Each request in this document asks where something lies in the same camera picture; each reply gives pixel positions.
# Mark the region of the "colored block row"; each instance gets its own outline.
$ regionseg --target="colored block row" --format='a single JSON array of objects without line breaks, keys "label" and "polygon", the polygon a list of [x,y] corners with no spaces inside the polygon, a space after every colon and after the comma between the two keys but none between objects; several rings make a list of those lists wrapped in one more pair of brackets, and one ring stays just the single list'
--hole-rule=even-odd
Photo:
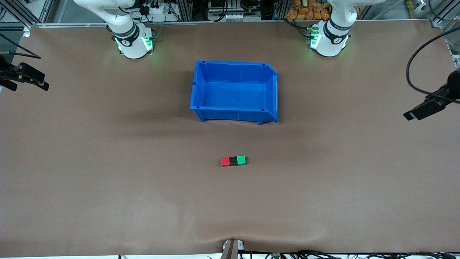
[{"label": "colored block row", "polygon": [[245,156],[223,157],[220,159],[220,164],[222,166],[245,165],[246,157]]}]

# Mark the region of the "blue container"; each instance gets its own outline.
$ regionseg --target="blue container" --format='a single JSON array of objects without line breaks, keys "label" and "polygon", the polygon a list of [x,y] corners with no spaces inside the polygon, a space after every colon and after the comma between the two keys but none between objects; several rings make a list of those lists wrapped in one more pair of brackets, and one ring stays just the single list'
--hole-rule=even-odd
[{"label": "blue container", "polygon": [[278,122],[278,74],[267,63],[198,60],[190,109],[207,119]]}]

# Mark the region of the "table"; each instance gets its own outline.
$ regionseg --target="table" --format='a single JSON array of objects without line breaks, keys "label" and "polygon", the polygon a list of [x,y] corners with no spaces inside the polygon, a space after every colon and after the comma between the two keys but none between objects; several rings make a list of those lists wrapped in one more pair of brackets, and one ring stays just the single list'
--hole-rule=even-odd
[{"label": "table", "polygon": [[[403,113],[428,21],[358,22],[334,58],[283,23],[166,26],[154,55],[119,56],[105,28],[39,29],[48,92],[4,89],[0,256],[458,250],[460,112]],[[189,110],[195,61],[267,62],[279,123]],[[435,90],[454,70],[442,40],[414,60]],[[245,166],[219,167],[246,155]]]}]

